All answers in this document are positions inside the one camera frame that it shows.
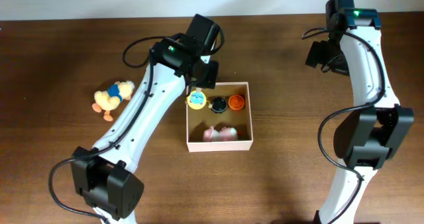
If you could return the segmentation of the yellow plush duck blue vest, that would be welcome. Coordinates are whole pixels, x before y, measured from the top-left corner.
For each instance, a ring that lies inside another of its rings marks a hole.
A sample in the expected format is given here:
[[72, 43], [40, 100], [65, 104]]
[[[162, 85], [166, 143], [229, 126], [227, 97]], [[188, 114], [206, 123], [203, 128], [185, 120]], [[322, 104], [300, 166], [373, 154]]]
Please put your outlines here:
[[132, 97], [135, 85], [132, 81], [115, 82], [105, 91], [94, 93], [94, 103], [91, 108], [96, 113], [103, 113], [103, 119], [111, 122], [113, 117], [111, 111], [118, 108], [124, 101], [129, 101]]

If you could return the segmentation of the pink toy duck with hat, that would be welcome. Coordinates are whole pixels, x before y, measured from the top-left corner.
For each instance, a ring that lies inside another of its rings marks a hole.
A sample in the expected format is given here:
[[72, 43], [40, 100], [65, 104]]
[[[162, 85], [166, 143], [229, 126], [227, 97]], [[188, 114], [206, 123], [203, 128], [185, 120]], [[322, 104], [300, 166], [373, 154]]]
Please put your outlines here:
[[223, 127], [216, 130], [214, 126], [210, 126], [203, 132], [203, 142], [232, 142], [239, 139], [240, 133], [234, 127]]

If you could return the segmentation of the black round cap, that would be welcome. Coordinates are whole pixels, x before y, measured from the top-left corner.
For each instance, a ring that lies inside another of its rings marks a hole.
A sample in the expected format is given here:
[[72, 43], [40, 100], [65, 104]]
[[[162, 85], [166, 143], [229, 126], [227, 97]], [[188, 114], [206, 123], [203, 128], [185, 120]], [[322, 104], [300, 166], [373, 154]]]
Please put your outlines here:
[[214, 113], [223, 113], [227, 109], [227, 102], [223, 97], [216, 97], [212, 100], [210, 109]]

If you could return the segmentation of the orange ribbed round ball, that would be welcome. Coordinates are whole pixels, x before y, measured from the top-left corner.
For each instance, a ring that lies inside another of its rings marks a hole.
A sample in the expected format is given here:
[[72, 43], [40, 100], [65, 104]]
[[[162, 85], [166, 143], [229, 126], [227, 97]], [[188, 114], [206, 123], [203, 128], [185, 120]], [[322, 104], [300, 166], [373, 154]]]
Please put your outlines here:
[[242, 95], [234, 94], [228, 99], [228, 106], [233, 111], [240, 111], [244, 108], [246, 101]]

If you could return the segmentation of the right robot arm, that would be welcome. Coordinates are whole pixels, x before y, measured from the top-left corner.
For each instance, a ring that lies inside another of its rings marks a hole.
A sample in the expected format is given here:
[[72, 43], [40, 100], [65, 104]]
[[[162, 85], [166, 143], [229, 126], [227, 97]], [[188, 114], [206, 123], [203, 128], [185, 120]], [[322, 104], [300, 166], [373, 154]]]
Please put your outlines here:
[[326, 33], [327, 40], [314, 42], [305, 61], [321, 71], [348, 76], [354, 105], [335, 111], [321, 122], [317, 132], [319, 149], [323, 128], [337, 115], [346, 119], [336, 128], [333, 160], [337, 171], [329, 196], [315, 212], [314, 223], [353, 223], [364, 191], [394, 157], [413, 124], [413, 109], [402, 107], [388, 78], [381, 49], [382, 24], [377, 10], [355, 7], [354, 0], [328, 0], [326, 26], [306, 31], [307, 39]]

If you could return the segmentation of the yellow rattle drum wooden handle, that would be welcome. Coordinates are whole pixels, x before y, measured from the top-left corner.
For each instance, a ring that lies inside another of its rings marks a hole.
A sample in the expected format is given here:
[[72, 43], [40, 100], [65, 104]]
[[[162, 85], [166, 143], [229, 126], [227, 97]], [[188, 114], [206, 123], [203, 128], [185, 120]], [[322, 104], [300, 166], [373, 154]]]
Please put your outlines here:
[[189, 108], [194, 110], [200, 110], [204, 107], [209, 109], [212, 108], [211, 102], [208, 100], [207, 96], [204, 94], [203, 90], [200, 87], [195, 88], [193, 91], [189, 92], [185, 103]]

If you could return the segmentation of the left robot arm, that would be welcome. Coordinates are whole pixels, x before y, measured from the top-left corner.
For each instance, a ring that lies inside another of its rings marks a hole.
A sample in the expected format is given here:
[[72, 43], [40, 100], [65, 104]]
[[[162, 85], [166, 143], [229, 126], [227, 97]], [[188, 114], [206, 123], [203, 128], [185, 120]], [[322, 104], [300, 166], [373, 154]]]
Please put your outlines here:
[[142, 83], [113, 126], [91, 149], [72, 154], [76, 193], [102, 223], [134, 223], [144, 184], [135, 176], [141, 154], [169, 106], [188, 87], [215, 87], [219, 64], [210, 59], [222, 28], [196, 14], [185, 33], [165, 36], [148, 53]]

